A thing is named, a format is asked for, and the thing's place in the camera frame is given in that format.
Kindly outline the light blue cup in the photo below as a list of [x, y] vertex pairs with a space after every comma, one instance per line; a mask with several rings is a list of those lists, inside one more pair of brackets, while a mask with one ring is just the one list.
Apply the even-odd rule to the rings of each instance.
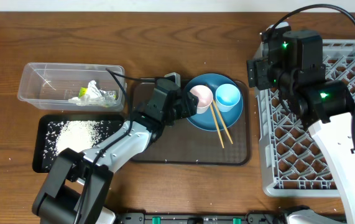
[[232, 110], [241, 100], [241, 92], [233, 84], [223, 84], [216, 89], [216, 105], [221, 112]]

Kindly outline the green snack wrapper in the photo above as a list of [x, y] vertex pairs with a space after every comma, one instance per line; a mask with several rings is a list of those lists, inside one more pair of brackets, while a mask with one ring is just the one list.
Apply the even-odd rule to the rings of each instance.
[[87, 92], [87, 88], [83, 88], [81, 87], [80, 88], [80, 91], [79, 91], [79, 94], [78, 94], [78, 97], [81, 98], [82, 96], [84, 96]]

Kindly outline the pink cup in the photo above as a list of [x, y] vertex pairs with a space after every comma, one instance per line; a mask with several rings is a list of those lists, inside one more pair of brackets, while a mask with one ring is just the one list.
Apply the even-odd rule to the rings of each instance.
[[197, 114], [203, 114], [213, 101], [213, 92], [205, 85], [196, 85], [190, 89], [190, 93], [198, 97]]

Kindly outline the white napkin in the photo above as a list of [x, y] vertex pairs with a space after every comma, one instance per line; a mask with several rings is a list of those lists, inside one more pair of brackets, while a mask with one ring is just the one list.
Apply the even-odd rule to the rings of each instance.
[[97, 87], [95, 80], [90, 81], [88, 86], [84, 88], [87, 88], [87, 92], [84, 96], [81, 98], [74, 96], [73, 98], [70, 98], [68, 102], [78, 106], [110, 107], [118, 99], [115, 90], [101, 90]]

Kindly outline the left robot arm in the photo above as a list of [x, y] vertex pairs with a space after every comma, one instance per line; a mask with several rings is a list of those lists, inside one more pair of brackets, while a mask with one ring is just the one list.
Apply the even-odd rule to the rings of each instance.
[[161, 137], [164, 128], [196, 114], [198, 97], [160, 78], [142, 111], [96, 146], [63, 150], [56, 158], [33, 205], [44, 223], [96, 223], [103, 212], [113, 175], [132, 157]]

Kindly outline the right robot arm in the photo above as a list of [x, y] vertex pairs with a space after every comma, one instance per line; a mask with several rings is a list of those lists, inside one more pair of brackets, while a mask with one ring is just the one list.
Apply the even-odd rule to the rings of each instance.
[[317, 31], [292, 31], [283, 23], [261, 39], [262, 55], [247, 61], [249, 86], [280, 91], [283, 107], [298, 116], [324, 155], [346, 220], [355, 223], [355, 102], [347, 85], [326, 79]]

